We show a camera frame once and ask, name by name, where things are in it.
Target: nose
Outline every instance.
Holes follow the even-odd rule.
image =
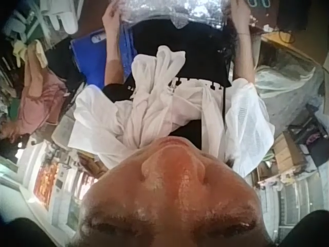
[[[145,160],[141,169],[149,187],[171,193],[178,193],[182,186],[202,185],[205,178],[205,167],[195,151],[180,144],[164,145]]]

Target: pink clothing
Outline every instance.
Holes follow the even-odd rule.
[[[64,102],[66,87],[53,72],[48,70],[44,76],[42,94],[39,98],[28,97],[29,88],[22,92],[18,115],[20,135],[32,134],[40,128],[51,115],[52,110]]]

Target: white clothing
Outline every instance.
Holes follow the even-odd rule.
[[[202,149],[222,161],[233,159],[233,170],[245,177],[274,142],[264,102],[252,83],[235,80],[226,89],[225,129],[222,94],[193,79],[168,86],[184,63],[185,52],[166,46],[159,47],[156,57],[136,56],[133,101],[113,103],[99,88],[88,86],[76,100],[69,147],[98,155],[111,169],[153,140],[201,119]]]

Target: lip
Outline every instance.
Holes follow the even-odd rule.
[[[160,145],[161,146],[180,145],[180,146],[189,147],[189,145],[185,141],[177,137],[167,137],[166,139],[160,142]]]

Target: plastic wrap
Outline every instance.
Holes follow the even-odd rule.
[[[123,20],[130,24],[150,19],[171,19],[177,28],[188,21],[221,29],[229,0],[125,0]]]

